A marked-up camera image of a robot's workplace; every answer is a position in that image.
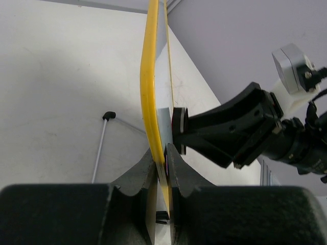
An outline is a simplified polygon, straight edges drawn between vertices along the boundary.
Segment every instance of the screw hole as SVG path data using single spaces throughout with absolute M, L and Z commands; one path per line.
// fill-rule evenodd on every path
M 232 126 L 229 127 L 229 131 L 230 131 L 231 133 L 234 132 L 235 129 L 236 129 L 236 126 L 235 126 L 235 125 L 232 125 Z

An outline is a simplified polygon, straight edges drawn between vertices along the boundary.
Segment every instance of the robotic hand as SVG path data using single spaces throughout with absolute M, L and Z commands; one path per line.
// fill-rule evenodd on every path
M 180 154 L 193 148 L 227 168 L 250 165 L 258 155 L 297 167 L 300 175 L 315 173 L 327 183 L 327 112 L 317 116 L 314 102 L 327 94 L 319 83 L 327 68 L 315 70 L 294 44 L 272 53 L 280 80 L 271 92 L 250 83 L 229 102 L 192 117 L 186 108 L 174 108 L 172 130 Z M 303 125 L 285 119 L 309 102 Z

